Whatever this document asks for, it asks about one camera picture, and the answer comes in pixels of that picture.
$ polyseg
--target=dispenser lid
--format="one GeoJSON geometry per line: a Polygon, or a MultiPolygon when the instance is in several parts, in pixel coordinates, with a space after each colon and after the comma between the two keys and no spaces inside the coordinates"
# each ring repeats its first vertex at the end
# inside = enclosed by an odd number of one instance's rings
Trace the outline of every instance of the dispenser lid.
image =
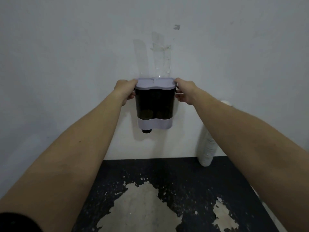
{"type": "Polygon", "coordinates": [[[175,89],[177,84],[173,78],[140,78],[137,79],[138,83],[135,88],[139,90],[149,89],[163,89],[170,90],[175,89]]]}

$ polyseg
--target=dispenser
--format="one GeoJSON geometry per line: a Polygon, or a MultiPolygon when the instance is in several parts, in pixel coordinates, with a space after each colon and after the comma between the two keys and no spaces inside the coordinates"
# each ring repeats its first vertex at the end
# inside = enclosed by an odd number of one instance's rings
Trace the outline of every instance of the dispenser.
{"type": "Polygon", "coordinates": [[[173,78],[141,78],[135,86],[137,124],[143,133],[173,124],[176,83],[173,78]]]}

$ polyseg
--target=hand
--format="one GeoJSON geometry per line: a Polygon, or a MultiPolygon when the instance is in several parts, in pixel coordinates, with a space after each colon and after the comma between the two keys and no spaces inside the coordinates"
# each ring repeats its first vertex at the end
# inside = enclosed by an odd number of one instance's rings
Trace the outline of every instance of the hand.
{"type": "Polygon", "coordinates": [[[122,100],[122,105],[124,106],[128,99],[132,99],[135,97],[135,93],[133,92],[135,85],[138,80],[118,80],[113,93],[119,96],[122,100]]]}
{"type": "Polygon", "coordinates": [[[178,99],[180,102],[185,102],[189,105],[193,104],[196,91],[199,89],[193,81],[185,81],[180,78],[176,78],[174,80],[178,86],[178,90],[176,90],[175,97],[178,99]]]}

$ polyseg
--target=sleeve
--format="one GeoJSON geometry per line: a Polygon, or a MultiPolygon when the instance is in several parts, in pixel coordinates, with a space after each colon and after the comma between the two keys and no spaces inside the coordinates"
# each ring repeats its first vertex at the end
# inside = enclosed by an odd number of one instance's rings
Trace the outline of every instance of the sleeve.
{"type": "Polygon", "coordinates": [[[33,231],[42,232],[40,227],[30,218],[17,213],[0,213],[1,232],[33,231]]]}

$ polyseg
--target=black nozzle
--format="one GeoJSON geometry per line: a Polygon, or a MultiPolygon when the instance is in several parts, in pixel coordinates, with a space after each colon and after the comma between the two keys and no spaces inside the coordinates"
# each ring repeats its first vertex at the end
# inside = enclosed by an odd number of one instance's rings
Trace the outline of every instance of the black nozzle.
{"type": "Polygon", "coordinates": [[[148,129],[148,130],[141,130],[143,133],[145,133],[145,134],[148,134],[148,133],[150,133],[151,131],[152,131],[152,129],[148,129]]]}

